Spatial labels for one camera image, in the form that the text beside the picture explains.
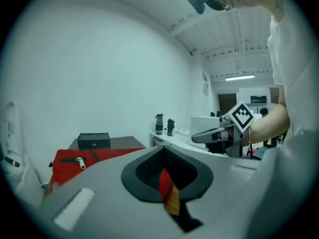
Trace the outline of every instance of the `fluorescent light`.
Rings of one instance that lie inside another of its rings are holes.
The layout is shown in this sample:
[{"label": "fluorescent light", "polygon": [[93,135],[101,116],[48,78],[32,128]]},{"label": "fluorescent light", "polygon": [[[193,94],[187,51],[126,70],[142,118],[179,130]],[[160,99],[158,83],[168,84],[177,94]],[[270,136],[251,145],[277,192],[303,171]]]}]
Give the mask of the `fluorescent light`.
[{"label": "fluorescent light", "polygon": [[245,76],[226,78],[226,81],[236,81],[236,80],[253,79],[253,78],[255,78],[255,75],[245,75]]}]

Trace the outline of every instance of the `white tag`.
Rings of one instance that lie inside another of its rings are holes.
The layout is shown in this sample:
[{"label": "white tag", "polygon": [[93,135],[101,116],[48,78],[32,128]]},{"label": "white tag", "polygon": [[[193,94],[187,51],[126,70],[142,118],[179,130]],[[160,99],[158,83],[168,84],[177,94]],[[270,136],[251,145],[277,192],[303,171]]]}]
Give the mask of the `white tag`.
[{"label": "white tag", "polygon": [[55,217],[54,222],[59,227],[72,231],[94,195],[93,190],[82,188],[75,198]]},{"label": "white tag", "polygon": [[238,130],[241,133],[244,133],[245,130],[249,127],[249,125],[254,121],[253,113],[242,101],[235,105],[227,113],[227,115],[236,124]]}]

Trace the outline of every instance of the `doorway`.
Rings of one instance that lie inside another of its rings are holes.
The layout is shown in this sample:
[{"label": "doorway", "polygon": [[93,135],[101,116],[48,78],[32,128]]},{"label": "doorway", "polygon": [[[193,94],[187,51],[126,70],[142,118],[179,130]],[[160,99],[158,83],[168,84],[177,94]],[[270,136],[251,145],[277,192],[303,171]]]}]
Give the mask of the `doorway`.
[{"label": "doorway", "polygon": [[272,104],[278,104],[279,101],[279,88],[269,88],[270,99]]},{"label": "doorway", "polygon": [[220,94],[218,95],[221,114],[224,115],[237,104],[236,94]]}]

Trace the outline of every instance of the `black bottle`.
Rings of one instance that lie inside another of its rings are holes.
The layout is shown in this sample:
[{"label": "black bottle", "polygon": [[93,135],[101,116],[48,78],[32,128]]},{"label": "black bottle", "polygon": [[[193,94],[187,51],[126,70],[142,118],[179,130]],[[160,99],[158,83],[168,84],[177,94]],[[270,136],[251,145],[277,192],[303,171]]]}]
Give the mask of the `black bottle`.
[{"label": "black bottle", "polygon": [[167,135],[168,136],[173,136],[173,128],[175,127],[174,123],[175,123],[175,121],[173,121],[172,119],[169,119],[167,121]]},{"label": "black bottle", "polygon": [[163,133],[163,114],[157,114],[156,117],[155,134],[161,135]]}]

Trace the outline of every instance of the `white desk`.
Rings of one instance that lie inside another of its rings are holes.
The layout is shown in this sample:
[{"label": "white desk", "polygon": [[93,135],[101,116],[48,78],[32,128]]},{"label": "white desk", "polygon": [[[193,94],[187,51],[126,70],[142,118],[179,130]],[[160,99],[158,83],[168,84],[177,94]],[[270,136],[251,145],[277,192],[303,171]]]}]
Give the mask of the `white desk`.
[{"label": "white desk", "polygon": [[164,131],[162,135],[157,135],[155,132],[150,133],[150,143],[151,147],[153,146],[153,140],[154,137],[157,137],[158,139],[162,140],[161,142],[156,141],[156,144],[159,146],[172,146],[176,148],[177,150],[183,150],[183,149],[188,149],[208,155],[216,155],[216,156],[222,156],[222,157],[228,157],[226,154],[219,154],[219,153],[210,153],[208,150],[204,148],[205,144],[199,144],[199,147],[195,147],[190,144],[190,137],[186,136],[180,136],[179,134],[175,134],[173,136],[168,136],[167,131]]}]

